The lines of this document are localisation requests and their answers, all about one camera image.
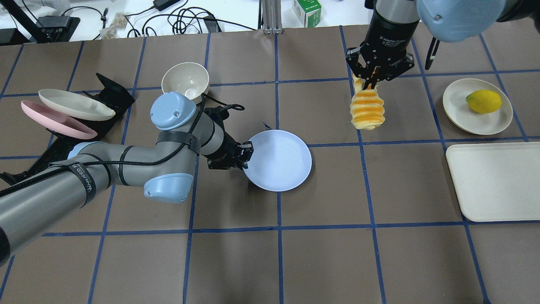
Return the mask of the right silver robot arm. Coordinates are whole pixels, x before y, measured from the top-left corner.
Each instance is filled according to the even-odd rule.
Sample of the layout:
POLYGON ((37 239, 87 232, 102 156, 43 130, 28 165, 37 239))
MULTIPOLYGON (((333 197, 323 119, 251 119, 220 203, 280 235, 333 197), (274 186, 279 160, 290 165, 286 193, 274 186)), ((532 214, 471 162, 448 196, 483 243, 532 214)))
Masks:
POLYGON ((362 89, 391 81, 415 65, 407 46, 419 23, 432 35, 426 69, 440 42, 464 41, 496 22, 529 18, 539 28, 538 0, 367 0, 364 5, 373 11, 366 37, 346 52, 352 74, 363 80, 362 89))

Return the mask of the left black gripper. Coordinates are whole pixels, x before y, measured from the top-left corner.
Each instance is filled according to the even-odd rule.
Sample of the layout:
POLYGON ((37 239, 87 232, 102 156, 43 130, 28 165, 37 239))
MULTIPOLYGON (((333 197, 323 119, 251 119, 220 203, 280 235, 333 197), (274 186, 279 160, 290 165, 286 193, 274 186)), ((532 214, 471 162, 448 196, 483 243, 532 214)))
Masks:
POLYGON ((254 152, 252 142, 240 144, 230 135, 224 133, 222 144, 212 154, 206 155, 208 169, 228 170, 239 168, 241 171, 248 169, 248 162, 254 152))

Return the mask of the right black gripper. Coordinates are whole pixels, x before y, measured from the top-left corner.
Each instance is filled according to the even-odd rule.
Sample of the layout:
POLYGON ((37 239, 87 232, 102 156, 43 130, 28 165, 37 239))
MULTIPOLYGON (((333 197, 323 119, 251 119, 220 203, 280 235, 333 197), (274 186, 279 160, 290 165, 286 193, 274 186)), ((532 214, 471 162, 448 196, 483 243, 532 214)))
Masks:
POLYGON ((390 81, 415 66, 407 52, 415 30, 415 22, 390 21, 374 9, 364 41, 346 53, 352 74, 363 81, 362 90, 375 89, 379 81, 390 81))

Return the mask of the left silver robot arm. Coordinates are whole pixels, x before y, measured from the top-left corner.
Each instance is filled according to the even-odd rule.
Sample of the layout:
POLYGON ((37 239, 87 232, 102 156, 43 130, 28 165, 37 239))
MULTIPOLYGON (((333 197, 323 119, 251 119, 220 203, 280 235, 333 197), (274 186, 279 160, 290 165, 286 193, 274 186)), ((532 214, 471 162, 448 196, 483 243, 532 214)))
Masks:
POLYGON ((162 94, 150 110, 160 130, 154 147, 78 144, 67 160, 2 190, 1 264, 112 185, 141 187, 151 200, 179 204, 191 191, 199 156, 211 169, 247 169, 254 148, 224 130, 230 109, 245 108, 222 102, 205 108, 178 92, 162 94))

